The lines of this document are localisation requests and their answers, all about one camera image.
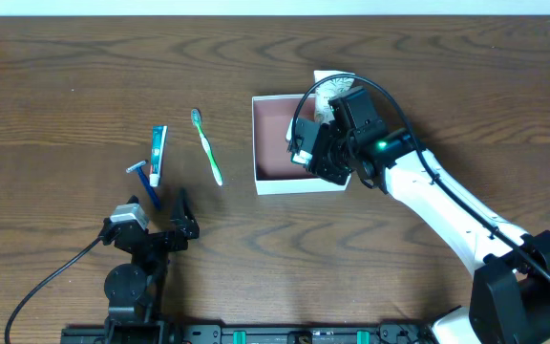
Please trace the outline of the green white soap package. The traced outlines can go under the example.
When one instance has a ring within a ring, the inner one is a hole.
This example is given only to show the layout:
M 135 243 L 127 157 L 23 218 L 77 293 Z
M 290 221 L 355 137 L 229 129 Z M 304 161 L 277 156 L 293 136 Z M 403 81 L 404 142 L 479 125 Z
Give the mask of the green white soap package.
M 312 155 L 307 151 L 301 150 L 299 153 L 293 153 L 290 160 L 294 164 L 299 164 L 303 167 L 307 167 L 312 160 Z

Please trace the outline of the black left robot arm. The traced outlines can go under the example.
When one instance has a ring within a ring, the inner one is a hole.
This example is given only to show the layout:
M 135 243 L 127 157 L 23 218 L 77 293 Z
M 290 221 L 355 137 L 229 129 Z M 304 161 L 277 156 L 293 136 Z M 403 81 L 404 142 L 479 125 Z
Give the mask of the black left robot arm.
M 157 328 L 169 255 L 188 249 L 188 242 L 200 237 L 187 193 L 181 189 L 166 231 L 151 232 L 149 219 L 133 196 L 105 218 L 98 238 L 131 255 L 131 261 L 112 269 L 104 282 L 109 300 L 106 336 L 132 328 Z

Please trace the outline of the blue disposable razor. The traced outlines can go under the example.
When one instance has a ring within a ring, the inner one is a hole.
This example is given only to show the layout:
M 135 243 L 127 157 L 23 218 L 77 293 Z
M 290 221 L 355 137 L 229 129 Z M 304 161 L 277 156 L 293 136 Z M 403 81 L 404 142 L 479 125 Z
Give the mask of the blue disposable razor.
M 146 193 L 148 194 L 150 200 L 152 201 L 152 204 L 154 205 L 156 210 L 161 210 L 161 202 L 159 200 L 159 196 L 157 195 L 154 187 L 150 184 L 149 178 L 143 171 L 143 166 L 147 164 L 147 161 L 139 161 L 129 167 L 126 168 L 127 174 L 136 173 L 146 190 Z

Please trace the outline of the white lotion tube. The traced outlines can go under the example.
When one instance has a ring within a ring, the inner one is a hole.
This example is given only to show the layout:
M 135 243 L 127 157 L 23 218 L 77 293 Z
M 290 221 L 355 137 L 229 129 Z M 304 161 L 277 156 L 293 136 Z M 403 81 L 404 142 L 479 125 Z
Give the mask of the white lotion tube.
M 353 82 L 353 78 L 340 77 L 329 80 L 315 89 L 314 120 L 316 122 L 322 124 L 334 120 L 328 101 L 349 90 Z

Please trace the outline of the white box with pink interior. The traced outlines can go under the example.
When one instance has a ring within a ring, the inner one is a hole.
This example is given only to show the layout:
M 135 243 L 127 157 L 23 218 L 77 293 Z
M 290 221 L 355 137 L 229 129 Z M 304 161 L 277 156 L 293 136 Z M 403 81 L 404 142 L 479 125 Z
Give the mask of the white box with pink interior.
M 258 195 L 345 191 L 290 160 L 286 133 L 302 94 L 252 98 L 254 181 Z

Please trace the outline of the green white toothpaste tube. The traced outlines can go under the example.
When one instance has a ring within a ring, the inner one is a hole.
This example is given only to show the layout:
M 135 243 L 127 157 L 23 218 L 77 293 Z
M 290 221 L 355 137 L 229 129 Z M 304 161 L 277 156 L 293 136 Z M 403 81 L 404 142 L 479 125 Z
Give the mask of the green white toothpaste tube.
M 154 126 L 152 131 L 152 148 L 150 159 L 149 182 L 152 187 L 158 187 L 161 178 L 163 151 L 168 133 L 167 125 Z

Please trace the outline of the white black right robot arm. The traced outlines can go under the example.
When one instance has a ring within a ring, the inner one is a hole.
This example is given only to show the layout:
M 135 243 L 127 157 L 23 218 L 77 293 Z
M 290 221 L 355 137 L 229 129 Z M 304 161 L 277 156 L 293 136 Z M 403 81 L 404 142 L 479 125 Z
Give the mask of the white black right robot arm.
M 550 339 L 550 231 L 531 235 L 498 216 L 448 174 L 408 127 L 391 131 L 369 93 L 332 98 L 328 123 L 293 117 L 292 161 L 315 177 L 346 183 L 356 173 L 415 212 L 473 279 L 469 307 L 437 318 L 424 343 L 542 343 Z

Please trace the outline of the green white toothbrush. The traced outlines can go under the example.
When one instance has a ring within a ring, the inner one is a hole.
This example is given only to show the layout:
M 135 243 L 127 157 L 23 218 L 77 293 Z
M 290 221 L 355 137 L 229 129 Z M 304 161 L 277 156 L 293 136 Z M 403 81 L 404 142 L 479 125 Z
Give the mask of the green white toothbrush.
M 201 145 L 202 145 L 203 151 L 205 152 L 209 160 L 214 180 L 218 186 L 223 186 L 221 170 L 218 167 L 218 164 L 214 158 L 211 144 L 202 130 L 201 112 L 199 109 L 194 108 L 191 110 L 191 119 L 192 119 L 193 125 L 196 127 L 199 133 L 199 137 L 201 139 Z

